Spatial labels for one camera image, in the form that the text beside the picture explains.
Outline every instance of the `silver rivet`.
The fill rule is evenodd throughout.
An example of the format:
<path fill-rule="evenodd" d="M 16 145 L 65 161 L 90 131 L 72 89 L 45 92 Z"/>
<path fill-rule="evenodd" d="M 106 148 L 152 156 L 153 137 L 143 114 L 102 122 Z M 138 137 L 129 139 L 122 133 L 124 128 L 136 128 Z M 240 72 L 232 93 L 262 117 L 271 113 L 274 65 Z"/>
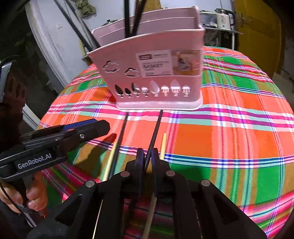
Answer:
<path fill-rule="evenodd" d="M 166 175 L 168 175 L 168 176 L 170 176 L 170 177 L 173 177 L 173 176 L 175 176 L 175 172 L 174 171 L 172 171 L 172 170 L 169 170 L 169 171 L 167 171 L 166 172 Z"/>
<path fill-rule="evenodd" d="M 87 187 L 93 187 L 94 185 L 95 185 L 95 182 L 92 180 L 86 182 Z"/>
<path fill-rule="evenodd" d="M 210 185 L 210 182 L 208 180 L 204 179 L 201 181 L 201 184 L 205 187 L 208 187 Z"/>
<path fill-rule="evenodd" d="M 130 175 L 130 173 L 128 171 L 122 171 L 121 172 L 122 177 L 128 177 L 129 175 Z"/>

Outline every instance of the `white kettle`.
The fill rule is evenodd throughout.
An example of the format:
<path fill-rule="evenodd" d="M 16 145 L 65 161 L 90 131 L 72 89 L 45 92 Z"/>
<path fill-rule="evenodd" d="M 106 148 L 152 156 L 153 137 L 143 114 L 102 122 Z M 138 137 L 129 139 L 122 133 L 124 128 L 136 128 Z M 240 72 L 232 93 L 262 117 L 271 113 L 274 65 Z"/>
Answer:
<path fill-rule="evenodd" d="M 232 11 L 217 8 L 216 11 L 216 20 L 219 28 L 224 29 L 231 29 L 231 26 L 234 26 L 236 24 L 236 17 L 235 14 Z M 229 14 L 233 15 L 234 22 L 230 22 L 230 16 Z"/>

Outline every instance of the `product sticker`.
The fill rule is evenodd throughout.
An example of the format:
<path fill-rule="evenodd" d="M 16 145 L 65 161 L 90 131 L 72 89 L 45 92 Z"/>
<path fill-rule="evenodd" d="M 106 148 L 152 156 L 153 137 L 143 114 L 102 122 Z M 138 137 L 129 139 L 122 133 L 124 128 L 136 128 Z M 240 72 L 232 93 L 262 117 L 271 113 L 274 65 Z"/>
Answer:
<path fill-rule="evenodd" d="M 142 77 L 173 75 L 171 50 L 142 52 L 136 56 Z"/>
<path fill-rule="evenodd" d="M 201 73 L 201 50 L 160 50 L 137 53 L 136 56 L 142 77 Z"/>

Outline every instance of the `black stick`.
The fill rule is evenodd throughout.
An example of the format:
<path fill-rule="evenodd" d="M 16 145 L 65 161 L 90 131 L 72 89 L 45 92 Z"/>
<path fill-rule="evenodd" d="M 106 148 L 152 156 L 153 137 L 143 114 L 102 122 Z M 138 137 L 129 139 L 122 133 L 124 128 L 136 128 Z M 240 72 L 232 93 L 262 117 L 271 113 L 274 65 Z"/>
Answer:
<path fill-rule="evenodd" d="M 70 9 L 72 10 L 72 12 L 75 14 L 76 16 L 76 10 L 74 9 L 73 5 L 71 5 L 71 3 L 69 2 L 69 0 L 65 0 L 67 5 L 69 5 Z M 85 24 L 85 22 L 83 21 L 84 23 L 84 27 L 86 28 L 87 32 L 90 34 L 93 42 L 95 43 L 96 47 L 99 48 L 100 47 L 100 44 L 96 41 L 95 37 L 92 35 L 91 31 L 89 30 L 89 28 L 87 27 L 87 25 Z"/>
<path fill-rule="evenodd" d="M 140 23 L 140 20 L 141 20 L 142 13 L 144 11 L 146 1 L 147 0 L 142 0 L 141 4 L 138 7 L 138 12 L 137 12 L 137 15 L 135 16 L 135 21 L 134 21 L 134 26 L 133 26 L 131 36 L 136 36 L 137 35 L 139 23 Z"/>
<path fill-rule="evenodd" d="M 149 148 L 148 148 L 146 158 L 145 158 L 144 172 L 147 171 L 147 168 L 148 168 L 148 165 L 149 165 L 149 161 L 150 161 L 150 158 L 151 158 L 151 151 L 152 151 L 152 149 L 154 147 L 154 144 L 155 144 L 155 140 L 156 140 L 156 137 L 157 137 L 157 133 L 158 133 L 159 125 L 160 125 L 160 122 L 161 122 L 162 114 L 163 114 L 163 110 L 161 110 L 160 113 L 159 113 L 159 116 L 158 116 L 158 119 L 157 119 L 157 122 L 156 122 L 156 125 L 155 125 L 155 129 L 153 131 L 153 135 L 152 135 L 152 138 L 151 138 L 151 141 L 150 141 L 150 144 L 149 144 Z"/>
<path fill-rule="evenodd" d="M 64 15 L 64 17 L 67 19 L 68 23 L 71 25 L 71 27 L 73 28 L 73 30 L 75 31 L 75 33 L 78 35 L 78 37 L 80 38 L 80 40 L 82 41 L 82 43 L 86 46 L 86 48 L 88 49 L 88 51 L 92 51 L 94 49 L 92 49 L 92 47 L 89 45 L 89 43 L 86 41 L 86 39 L 83 37 L 83 35 L 80 33 L 80 31 L 77 29 L 77 27 L 75 26 L 75 24 L 72 22 L 72 20 L 69 18 L 69 16 L 66 14 L 66 12 L 64 11 L 64 9 L 62 8 L 62 6 L 59 4 L 59 2 L 57 0 L 54 0 L 54 2 L 56 3 L 56 5 L 58 6 L 59 10 L 62 12 L 62 14 Z"/>
<path fill-rule="evenodd" d="M 125 38 L 130 37 L 130 2 L 124 0 L 124 16 L 125 16 Z"/>
<path fill-rule="evenodd" d="M 108 176 L 108 180 L 113 176 L 114 174 L 114 170 L 115 170 L 115 166 L 116 166 L 116 162 L 117 162 L 117 159 L 118 159 L 118 152 L 119 152 L 119 148 L 121 146 L 121 141 L 123 139 L 123 133 L 125 131 L 125 127 L 126 127 L 126 124 L 127 124 L 127 120 L 128 120 L 128 112 L 126 113 L 126 116 L 125 116 L 125 119 L 123 121 L 123 126 L 121 128 L 121 132 L 119 134 L 119 138 L 118 138 L 118 141 L 117 141 L 117 145 L 116 145 L 116 148 L 115 148 L 115 151 L 114 151 L 114 155 L 113 155 L 113 160 L 112 160 L 112 164 L 111 164 L 111 168 L 110 168 L 110 172 L 109 172 L 109 176 Z"/>

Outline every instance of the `checkered tablecloth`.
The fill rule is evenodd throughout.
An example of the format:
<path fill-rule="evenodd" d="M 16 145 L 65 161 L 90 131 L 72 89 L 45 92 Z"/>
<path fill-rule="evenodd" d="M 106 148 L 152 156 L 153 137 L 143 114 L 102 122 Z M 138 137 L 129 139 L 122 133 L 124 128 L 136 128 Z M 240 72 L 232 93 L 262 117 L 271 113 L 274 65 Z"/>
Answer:
<path fill-rule="evenodd" d="M 192 112 L 164 111 L 155 147 L 160 148 L 167 132 L 165 160 L 171 169 L 191 180 L 209 179 L 272 238 L 293 208 L 293 111 L 272 80 L 239 52 L 205 47 L 202 75 L 203 106 Z M 116 173 L 135 158 L 138 147 L 147 150 L 158 113 L 129 111 Z M 103 178 L 124 115 L 95 65 L 57 97 L 39 128 L 95 118 L 107 120 L 111 130 L 44 171 L 49 208 L 85 181 Z M 148 199 L 137 204 L 125 238 L 141 238 L 148 208 Z M 160 200 L 149 238 L 172 237 L 171 202 Z"/>

